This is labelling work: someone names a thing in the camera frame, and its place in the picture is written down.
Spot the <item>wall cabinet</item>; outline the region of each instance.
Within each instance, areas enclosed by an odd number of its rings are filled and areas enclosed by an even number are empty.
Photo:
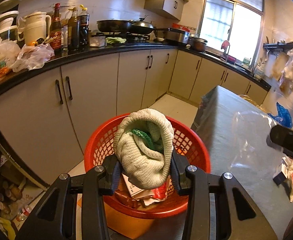
[[[202,59],[198,75],[196,77],[190,100],[201,103],[201,97],[210,92],[216,86],[220,86],[225,77],[227,68],[207,59]]]
[[[150,64],[150,50],[120,53],[117,115],[140,110]]]
[[[167,60],[164,64],[162,75],[160,78],[158,98],[168,92],[168,88],[170,87],[177,56],[177,49],[164,50],[164,54],[166,54]]]
[[[267,95],[267,91],[250,81],[245,95],[248,95],[260,106]]]
[[[177,53],[169,91],[189,99],[202,57],[185,51]]]
[[[0,131],[26,165],[48,184],[83,160],[64,100],[60,68],[0,95]]]
[[[65,102],[82,151],[91,134],[117,115],[119,53],[61,67]]]
[[[228,69],[222,82],[222,87],[237,95],[243,95],[247,91],[249,80],[244,76]]]
[[[183,0],[145,0],[144,8],[168,19],[181,20]]]
[[[141,109],[150,107],[158,98],[161,76],[168,59],[168,52],[170,50],[151,50]]]

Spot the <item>white tile floor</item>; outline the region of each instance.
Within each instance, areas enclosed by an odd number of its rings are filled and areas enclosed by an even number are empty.
[[[185,124],[188,127],[191,127],[198,108],[190,105],[180,99],[177,99],[173,96],[165,94],[158,101],[156,101],[150,108],[155,109],[162,114],[172,117],[179,122]],[[80,162],[75,166],[71,171],[68,172],[70,176],[77,176],[85,173],[84,161]],[[82,208],[77,206],[77,215],[76,215],[76,239],[82,240],[81,232],[81,213]]]

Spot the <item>white knit fabric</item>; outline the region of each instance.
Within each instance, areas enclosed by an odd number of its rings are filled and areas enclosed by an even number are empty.
[[[131,129],[149,132],[152,141],[162,138],[164,152],[149,149]],[[124,118],[114,137],[113,149],[129,181],[141,189],[160,187],[170,172],[174,131],[165,116],[154,109],[142,109]]]

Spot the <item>silver bolt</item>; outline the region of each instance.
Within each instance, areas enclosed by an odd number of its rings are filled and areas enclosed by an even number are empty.
[[[95,166],[95,167],[94,167],[94,170],[95,170],[96,172],[101,172],[101,171],[104,170],[104,167],[103,167],[102,165]]]
[[[62,173],[62,174],[60,174],[60,176],[59,176],[59,179],[61,179],[61,180],[65,180],[65,179],[67,179],[68,178],[68,174],[67,173]]]
[[[232,178],[233,178],[233,175],[232,175],[231,173],[229,173],[229,172],[224,173],[223,176],[224,176],[226,179],[232,179]]]
[[[189,165],[187,169],[188,169],[189,171],[191,171],[191,172],[194,172],[194,171],[196,171],[198,168],[197,168],[196,166],[194,166],[194,165]]]

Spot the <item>basket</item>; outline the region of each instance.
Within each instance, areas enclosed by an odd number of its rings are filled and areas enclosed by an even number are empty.
[[[85,148],[85,171],[103,163],[107,155],[113,154],[113,139],[118,125],[128,114],[116,116],[100,125],[90,137]],[[166,117],[174,129],[173,144],[177,152],[187,157],[190,164],[210,173],[210,158],[202,140],[184,124]],[[187,196],[179,196],[173,188],[172,182],[168,189],[168,198],[154,204],[148,210],[136,210],[121,204],[114,196],[104,196],[104,202],[118,212],[135,218],[156,219],[177,215],[187,209]]]

